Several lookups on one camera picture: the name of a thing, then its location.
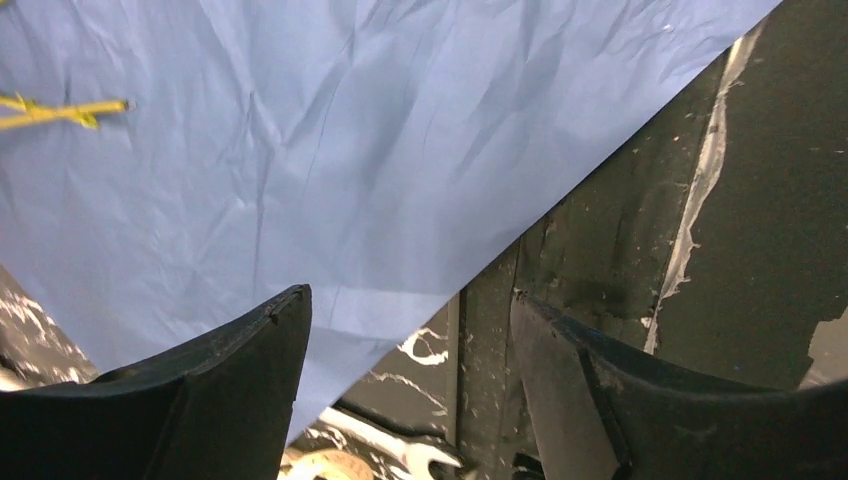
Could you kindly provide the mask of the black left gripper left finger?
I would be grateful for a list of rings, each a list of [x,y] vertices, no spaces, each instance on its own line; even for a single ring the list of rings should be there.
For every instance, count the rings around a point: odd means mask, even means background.
[[[3,393],[2,477],[275,478],[311,319],[311,290],[295,285],[89,383]]]

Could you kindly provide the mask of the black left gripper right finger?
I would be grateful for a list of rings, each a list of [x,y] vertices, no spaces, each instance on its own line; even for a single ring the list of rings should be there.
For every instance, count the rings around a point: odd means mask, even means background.
[[[695,372],[518,291],[511,337],[549,479],[843,479],[847,385]]]

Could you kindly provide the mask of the blue wrapping paper sheet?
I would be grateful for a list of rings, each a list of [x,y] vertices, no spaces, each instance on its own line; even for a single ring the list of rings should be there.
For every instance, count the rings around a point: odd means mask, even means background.
[[[16,1],[1,88],[127,99],[1,136],[1,262],[100,370],[293,284],[289,437],[771,1]]]

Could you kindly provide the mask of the brown pink fake flower bunch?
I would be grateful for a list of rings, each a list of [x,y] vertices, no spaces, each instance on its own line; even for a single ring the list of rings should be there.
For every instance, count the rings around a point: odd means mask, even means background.
[[[122,114],[134,108],[128,100],[107,100],[63,106],[47,106],[16,94],[1,95],[1,108],[14,111],[14,115],[1,117],[1,130],[12,130],[51,122],[67,121],[83,128],[97,130],[98,117]]]

